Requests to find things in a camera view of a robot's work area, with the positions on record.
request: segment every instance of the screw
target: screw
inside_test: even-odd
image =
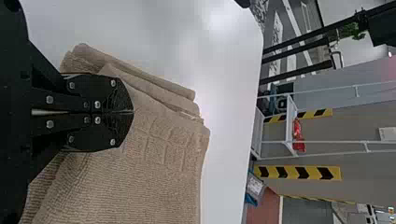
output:
[[[51,128],[53,128],[53,126],[55,126],[55,124],[53,123],[53,120],[47,120],[47,128],[51,129]]]
[[[70,135],[69,136],[69,143],[73,143],[74,142],[74,136],[73,135]]]
[[[85,117],[85,118],[84,118],[84,123],[90,123],[90,122],[91,122],[90,117]]]
[[[95,108],[99,109],[100,108],[100,102],[99,101],[95,101]]]
[[[95,124],[100,124],[100,121],[101,121],[100,117],[95,118]]]
[[[52,105],[53,104],[53,97],[52,96],[47,96],[46,97],[46,102],[47,102],[47,104]]]
[[[69,88],[70,88],[71,90],[73,90],[75,87],[76,87],[76,84],[75,84],[74,82],[70,82],[70,83],[69,83]]]

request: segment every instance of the wall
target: wall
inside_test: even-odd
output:
[[[325,25],[352,16],[355,10],[370,9],[385,3],[384,0],[318,0],[320,12]],[[363,40],[355,41],[351,38],[340,41],[339,50],[342,51],[345,66],[365,63],[388,55],[387,47],[373,47],[371,38],[367,35]]]
[[[396,79],[396,59],[386,58],[370,63],[331,71],[296,82],[297,91],[312,90],[339,85],[377,82]],[[298,106],[315,105],[336,109],[333,116],[323,119],[302,120],[303,134],[306,140],[379,140],[379,127],[396,126],[396,94],[390,86],[384,89],[364,90],[368,96],[356,99],[348,92],[338,92],[338,98],[329,93],[313,94],[311,97],[295,98]],[[265,140],[281,140],[284,137],[283,124],[264,125]],[[370,146],[370,149],[394,149],[391,145]],[[290,153],[282,146],[263,145],[262,155],[284,156]],[[339,152],[363,150],[362,146],[348,145],[306,145],[307,153]],[[369,203],[388,206],[396,204],[396,153],[363,153],[326,157],[305,157],[259,161],[260,164],[279,165],[334,165],[340,166],[343,181],[315,180],[274,180],[267,179],[266,184],[276,193],[308,197],[324,197],[336,200]]]
[[[350,86],[396,80],[396,57],[386,57],[368,63],[337,69],[324,74],[299,78],[294,82],[295,91],[310,91],[332,87]],[[337,108],[349,105],[364,105],[394,100],[396,83],[359,88],[360,98],[354,89],[322,91],[296,95],[294,101],[299,108]]]

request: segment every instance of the floor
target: floor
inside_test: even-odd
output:
[[[283,199],[283,224],[333,224],[332,203]]]
[[[267,188],[262,195],[258,207],[247,208],[246,224],[277,224],[279,223],[280,197]]]

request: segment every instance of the black metal frame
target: black metal frame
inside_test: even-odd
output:
[[[297,44],[301,41],[305,41],[307,39],[313,38],[318,35],[324,35],[332,30],[335,30],[337,28],[340,28],[342,26],[345,26],[347,24],[350,24],[352,22],[356,22],[359,25],[359,29],[361,31],[368,30],[371,38],[373,40],[373,45],[378,46],[382,44],[388,44],[391,46],[396,46],[396,28],[395,26],[388,27],[387,25],[384,25],[384,21],[394,21],[396,20],[396,2],[389,2],[383,6],[380,7],[375,7],[370,10],[364,10],[362,9],[360,12],[356,12],[355,15],[346,18],[342,21],[338,21],[336,23],[330,24],[328,26],[324,26],[320,29],[317,29],[315,31],[312,31],[310,33],[307,33],[305,35],[300,35],[297,36],[293,39],[284,41],[280,44],[274,45],[272,47],[266,48],[262,51],[262,63],[269,63],[274,60],[281,59],[283,57],[287,57],[291,54],[295,54],[298,52],[302,52],[304,50],[316,48],[318,46],[323,46],[323,45],[329,45],[329,41],[324,40],[323,37],[318,41],[309,43],[305,46],[300,46],[297,49],[292,49],[286,52],[282,52],[280,54],[276,54],[274,56],[266,57],[265,55],[273,52],[278,49],[283,49],[286,48],[287,46]],[[286,74],[274,76],[274,77],[267,77],[263,78],[260,80],[260,85],[268,84],[271,82],[283,80],[289,77],[297,77],[299,75],[308,73],[308,72],[313,72],[313,71],[318,71],[321,69],[326,69],[326,68],[331,68],[333,67],[333,62],[330,64],[329,62],[332,61],[326,61],[324,63],[318,63],[314,64],[305,68],[301,68],[295,71],[288,72]]]
[[[119,78],[61,75],[29,41],[18,0],[0,1],[0,34],[0,223],[18,223],[29,183],[56,154],[119,147],[134,106]]]

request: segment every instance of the knit towel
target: knit towel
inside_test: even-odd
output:
[[[60,153],[29,186],[21,223],[200,223],[210,135],[203,121],[184,113],[189,109],[175,100],[181,96],[172,83],[164,88],[145,74],[99,64],[89,51],[80,55],[86,57],[67,53],[63,72],[100,68],[100,75],[121,78],[134,103],[134,123],[119,148]]]

